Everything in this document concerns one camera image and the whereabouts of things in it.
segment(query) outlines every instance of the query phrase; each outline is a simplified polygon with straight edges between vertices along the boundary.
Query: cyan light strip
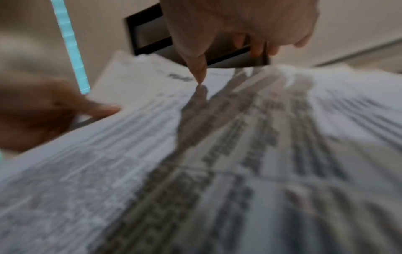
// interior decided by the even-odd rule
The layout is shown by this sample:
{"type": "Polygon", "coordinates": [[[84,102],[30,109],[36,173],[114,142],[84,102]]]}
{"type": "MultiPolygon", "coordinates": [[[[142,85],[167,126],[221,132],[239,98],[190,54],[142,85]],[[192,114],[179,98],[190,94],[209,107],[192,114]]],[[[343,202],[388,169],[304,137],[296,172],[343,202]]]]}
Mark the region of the cyan light strip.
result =
{"type": "Polygon", "coordinates": [[[84,64],[81,59],[81,54],[78,49],[77,41],[75,40],[74,31],[72,30],[70,18],[67,13],[67,8],[64,0],[51,0],[54,13],[56,14],[57,22],[62,31],[64,43],[66,44],[68,55],[80,86],[81,93],[89,93],[90,87],[87,74],[84,69],[84,64]]]}

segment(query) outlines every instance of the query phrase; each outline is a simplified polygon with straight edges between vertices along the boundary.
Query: paper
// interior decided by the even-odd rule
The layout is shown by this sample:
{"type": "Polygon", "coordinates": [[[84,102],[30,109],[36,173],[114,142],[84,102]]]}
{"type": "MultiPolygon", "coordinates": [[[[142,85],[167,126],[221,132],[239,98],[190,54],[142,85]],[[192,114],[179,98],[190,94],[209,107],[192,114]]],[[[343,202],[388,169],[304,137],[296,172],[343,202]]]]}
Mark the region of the paper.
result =
{"type": "Polygon", "coordinates": [[[117,54],[123,112],[0,170],[0,253],[402,252],[401,81],[117,54]]]}

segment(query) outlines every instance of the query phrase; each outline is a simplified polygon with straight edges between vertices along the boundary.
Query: newspaper page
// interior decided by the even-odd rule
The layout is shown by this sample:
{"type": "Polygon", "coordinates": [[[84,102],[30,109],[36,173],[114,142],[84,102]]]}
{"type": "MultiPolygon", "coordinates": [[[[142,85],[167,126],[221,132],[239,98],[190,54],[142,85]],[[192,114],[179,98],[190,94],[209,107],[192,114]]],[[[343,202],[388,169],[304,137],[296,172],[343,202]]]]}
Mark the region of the newspaper page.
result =
{"type": "Polygon", "coordinates": [[[402,253],[401,84],[117,55],[123,112],[0,170],[0,253],[402,253]]]}

